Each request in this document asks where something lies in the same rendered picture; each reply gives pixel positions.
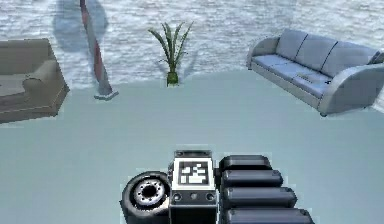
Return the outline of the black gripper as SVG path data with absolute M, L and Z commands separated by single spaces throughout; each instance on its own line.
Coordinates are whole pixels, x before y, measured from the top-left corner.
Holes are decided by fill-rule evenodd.
M 170 184 L 167 174 L 146 171 L 131 178 L 120 207 L 126 224 L 169 224 Z

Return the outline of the red floor lamp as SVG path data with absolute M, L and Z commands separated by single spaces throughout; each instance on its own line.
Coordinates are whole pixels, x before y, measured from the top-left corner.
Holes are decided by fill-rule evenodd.
M 95 99 L 109 101 L 119 94 L 109 83 L 108 73 L 104 66 L 100 46 L 93 29 L 92 18 L 87 9 L 86 0 L 79 0 L 82 23 L 87 36 L 89 52 L 92 56 L 92 66 L 95 79 L 97 81 L 97 93 Z

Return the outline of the green house plant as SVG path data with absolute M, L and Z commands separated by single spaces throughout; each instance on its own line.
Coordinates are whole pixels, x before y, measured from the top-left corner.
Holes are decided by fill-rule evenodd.
M 155 37 L 164 51 L 165 58 L 163 61 L 168 65 L 168 71 L 166 72 L 166 86 L 177 86 L 179 84 L 177 67 L 180 64 L 182 56 L 185 54 L 184 45 L 193 26 L 193 22 L 189 24 L 183 34 L 180 34 L 183 25 L 184 22 L 181 22 L 176 26 L 175 30 L 172 31 L 167 22 L 162 23 L 161 26 L 164 35 L 161 35 L 153 28 L 148 29 L 148 32 Z

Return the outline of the grey sofa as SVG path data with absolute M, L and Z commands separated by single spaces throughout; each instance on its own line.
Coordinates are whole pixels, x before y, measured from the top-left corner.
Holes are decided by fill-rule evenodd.
M 286 29 L 249 49 L 246 66 L 322 117 L 374 104 L 384 87 L 384 52 Z

